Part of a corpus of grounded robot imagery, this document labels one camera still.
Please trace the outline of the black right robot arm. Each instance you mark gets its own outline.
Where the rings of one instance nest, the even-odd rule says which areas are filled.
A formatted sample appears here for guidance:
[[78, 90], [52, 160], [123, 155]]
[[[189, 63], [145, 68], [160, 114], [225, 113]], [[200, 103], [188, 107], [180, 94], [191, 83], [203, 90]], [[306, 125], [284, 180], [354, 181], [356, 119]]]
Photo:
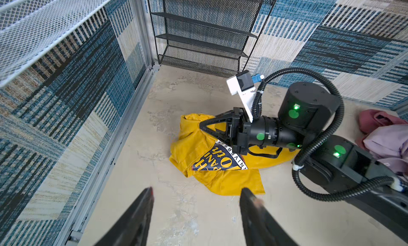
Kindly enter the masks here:
[[[275, 118], [255, 118], [234, 108], [199, 126], [241, 156], [253, 146], [303, 150], [327, 129], [341, 101], [317, 84], [297, 82], [289, 87]], [[318, 200], [346, 201], [407, 240], [408, 187], [357, 145], [331, 135], [295, 170], [325, 190]]]

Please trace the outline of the yellow printed t-shirt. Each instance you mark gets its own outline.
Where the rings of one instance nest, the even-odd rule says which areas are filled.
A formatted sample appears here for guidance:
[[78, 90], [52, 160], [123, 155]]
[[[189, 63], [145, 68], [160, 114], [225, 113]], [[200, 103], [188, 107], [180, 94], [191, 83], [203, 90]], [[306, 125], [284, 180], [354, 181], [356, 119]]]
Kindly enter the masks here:
[[195, 177], [209, 191], [220, 196], [238, 196], [243, 188], [264, 194], [260, 170], [291, 161], [298, 150], [252, 146], [247, 155], [232, 153], [232, 148], [199, 128], [206, 114], [181, 116], [178, 140], [171, 145], [170, 162], [187, 178]]

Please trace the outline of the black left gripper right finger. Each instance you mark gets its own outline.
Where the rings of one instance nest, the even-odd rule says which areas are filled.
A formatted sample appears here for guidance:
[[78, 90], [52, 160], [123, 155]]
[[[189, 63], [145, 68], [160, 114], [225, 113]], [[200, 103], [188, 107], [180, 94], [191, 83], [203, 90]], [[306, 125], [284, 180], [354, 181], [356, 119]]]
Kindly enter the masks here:
[[282, 229], [250, 189], [243, 188], [240, 196], [245, 242], [248, 246], [296, 246], [297, 243]]

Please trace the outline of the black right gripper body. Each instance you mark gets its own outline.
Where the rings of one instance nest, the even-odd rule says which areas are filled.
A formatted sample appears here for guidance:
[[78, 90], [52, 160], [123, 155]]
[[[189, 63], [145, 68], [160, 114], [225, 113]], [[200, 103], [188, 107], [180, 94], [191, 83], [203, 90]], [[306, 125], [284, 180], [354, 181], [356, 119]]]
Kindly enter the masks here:
[[248, 132], [246, 126], [250, 124], [244, 108], [234, 107], [231, 110], [231, 119], [228, 121], [229, 140], [228, 145], [232, 152], [239, 155], [247, 155], [249, 148]]

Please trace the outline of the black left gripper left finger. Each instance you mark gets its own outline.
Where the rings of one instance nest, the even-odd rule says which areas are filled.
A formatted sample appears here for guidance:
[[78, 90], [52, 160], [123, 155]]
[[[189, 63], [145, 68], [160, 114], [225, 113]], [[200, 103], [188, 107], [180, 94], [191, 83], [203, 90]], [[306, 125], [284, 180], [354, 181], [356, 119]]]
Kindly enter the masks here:
[[97, 246], [145, 246], [154, 206], [152, 187], [145, 188]]

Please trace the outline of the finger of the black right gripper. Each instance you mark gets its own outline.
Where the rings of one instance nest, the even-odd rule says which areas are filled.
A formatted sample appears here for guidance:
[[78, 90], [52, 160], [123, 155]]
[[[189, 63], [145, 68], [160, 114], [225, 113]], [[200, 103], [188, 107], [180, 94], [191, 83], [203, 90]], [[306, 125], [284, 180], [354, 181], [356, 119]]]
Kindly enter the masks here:
[[231, 140], [233, 111], [219, 114], [199, 123], [199, 129], [220, 141]]

